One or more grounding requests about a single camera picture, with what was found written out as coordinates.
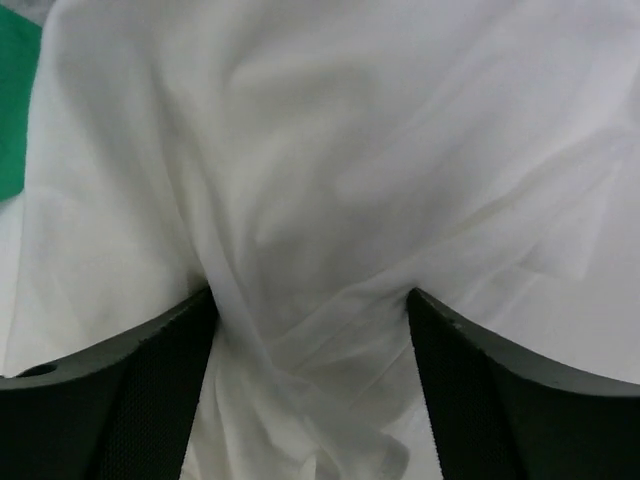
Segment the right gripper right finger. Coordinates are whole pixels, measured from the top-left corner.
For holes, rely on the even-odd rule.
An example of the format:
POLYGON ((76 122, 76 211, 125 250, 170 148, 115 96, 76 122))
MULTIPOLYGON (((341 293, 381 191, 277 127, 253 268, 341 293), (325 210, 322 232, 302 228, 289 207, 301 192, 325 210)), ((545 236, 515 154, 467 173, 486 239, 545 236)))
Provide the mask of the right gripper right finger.
POLYGON ((638 385, 537 354, 419 289, 406 311, 444 478, 638 478, 638 385))

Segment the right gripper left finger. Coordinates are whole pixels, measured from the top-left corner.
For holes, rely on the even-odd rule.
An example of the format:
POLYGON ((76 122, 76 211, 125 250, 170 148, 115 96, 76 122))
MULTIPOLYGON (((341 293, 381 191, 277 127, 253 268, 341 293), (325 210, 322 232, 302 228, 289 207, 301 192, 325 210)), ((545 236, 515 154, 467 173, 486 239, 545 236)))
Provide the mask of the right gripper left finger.
POLYGON ((4 479, 177 479, 218 322, 205 289, 1 380, 4 479))

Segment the white tank top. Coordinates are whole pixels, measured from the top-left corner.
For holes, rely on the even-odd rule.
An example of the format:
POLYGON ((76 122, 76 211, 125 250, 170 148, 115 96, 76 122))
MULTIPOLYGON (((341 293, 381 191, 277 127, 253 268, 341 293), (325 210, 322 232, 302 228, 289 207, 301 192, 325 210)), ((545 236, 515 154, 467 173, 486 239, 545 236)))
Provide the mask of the white tank top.
POLYGON ((185 479, 437 479, 420 287, 552 351, 639 282, 635 1, 58 1, 1 372, 221 312, 185 479))

